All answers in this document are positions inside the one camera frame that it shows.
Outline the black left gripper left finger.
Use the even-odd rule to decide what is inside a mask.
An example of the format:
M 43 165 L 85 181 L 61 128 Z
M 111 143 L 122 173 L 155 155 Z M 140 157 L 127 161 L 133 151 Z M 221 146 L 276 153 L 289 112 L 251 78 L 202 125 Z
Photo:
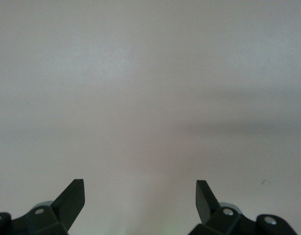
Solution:
M 74 179 L 54 201 L 39 203 L 19 218 L 0 212 L 0 235 L 67 235 L 84 205 L 84 181 Z

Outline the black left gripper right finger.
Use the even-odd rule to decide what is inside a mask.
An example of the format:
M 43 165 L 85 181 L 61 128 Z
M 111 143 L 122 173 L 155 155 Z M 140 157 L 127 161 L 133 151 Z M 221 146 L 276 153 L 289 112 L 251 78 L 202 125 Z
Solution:
M 207 181 L 196 182 L 196 208 L 201 223 L 191 235 L 295 235 L 283 218 L 261 214 L 255 221 L 248 219 L 234 206 L 220 204 Z

